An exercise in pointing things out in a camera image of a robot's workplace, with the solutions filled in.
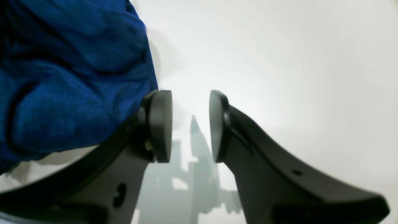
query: blue towel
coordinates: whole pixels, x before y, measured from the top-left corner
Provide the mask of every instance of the blue towel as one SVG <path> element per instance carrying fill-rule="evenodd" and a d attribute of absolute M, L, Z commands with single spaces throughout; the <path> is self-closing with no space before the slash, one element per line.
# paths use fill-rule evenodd
<path fill-rule="evenodd" d="M 0 0 L 0 174 L 101 143 L 155 89 L 128 0 Z"/>

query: screw hole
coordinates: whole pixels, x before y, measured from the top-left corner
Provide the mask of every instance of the screw hole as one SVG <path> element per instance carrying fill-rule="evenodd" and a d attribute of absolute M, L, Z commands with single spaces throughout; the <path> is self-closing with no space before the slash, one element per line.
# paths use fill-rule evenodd
<path fill-rule="evenodd" d="M 125 184 L 120 184 L 114 195 L 113 195 L 113 207 L 114 208 L 120 208 L 124 202 L 124 199 L 126 197 L 126 192 L 127 192 L 127 186 Z"/>
<path fill-rule="evenodd" d="M 292 170 L 292 173 L 294 173 L 297 176 L 302 176 L 302 172 L 300 172 L 300 171 L 298 171 L 296 169 Z"/>

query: white surface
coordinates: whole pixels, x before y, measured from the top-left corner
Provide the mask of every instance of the white surface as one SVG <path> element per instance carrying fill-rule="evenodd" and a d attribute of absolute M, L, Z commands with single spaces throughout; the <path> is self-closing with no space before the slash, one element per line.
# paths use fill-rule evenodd
<path fill-rule="evenodd" d="M 212 89 L 306 163 L 382 193 L 382 224 L 398 222 L 397 1 L 133 4 L 173 93 L 174 141 L 170 164 L 149 165 L 132 223 L 245 223 L 234 176 L 212 162 Z"/>

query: black plastic bracket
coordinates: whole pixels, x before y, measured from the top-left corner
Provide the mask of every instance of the black plastic bracket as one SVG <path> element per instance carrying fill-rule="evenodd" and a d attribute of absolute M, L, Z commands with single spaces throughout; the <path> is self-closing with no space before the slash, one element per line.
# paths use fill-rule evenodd
<path fill-rule="evenodd" d="M 0 194 L 0 223 L 130 224 L 146 167 L 170 161 L 171 137 L 172 94 L 155 90 L 91 153 Z"/>
<path fill-rule="evenodd" d="M 376 224 L 390 212 L 382 195 L 364 191 L 297 159 L 213 90 L 213 156 L 235 175 L 248 224 Z"/>

